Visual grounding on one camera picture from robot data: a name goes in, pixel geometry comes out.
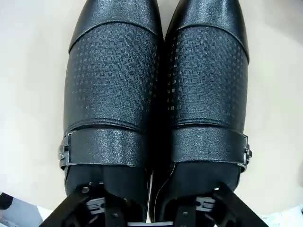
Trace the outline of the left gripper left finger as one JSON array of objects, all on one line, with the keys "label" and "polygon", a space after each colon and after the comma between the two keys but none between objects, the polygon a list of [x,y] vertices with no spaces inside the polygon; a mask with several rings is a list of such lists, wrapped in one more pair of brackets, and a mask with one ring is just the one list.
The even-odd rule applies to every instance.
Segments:
[{"label": "left gripper left finger", "polygon": [[103,183],[81,185],[44,221],[44,227],[126,227],[124,202]]}]

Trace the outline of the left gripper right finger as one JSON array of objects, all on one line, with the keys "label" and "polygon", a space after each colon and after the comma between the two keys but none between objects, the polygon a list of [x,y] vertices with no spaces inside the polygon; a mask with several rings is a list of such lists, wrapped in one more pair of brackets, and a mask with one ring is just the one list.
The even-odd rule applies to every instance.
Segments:
[{"label": "left gripper right finger", "polygon": [[263,220],[227,185],[206,196],[183,198],[176,213],[178,227],[262,227]]}]

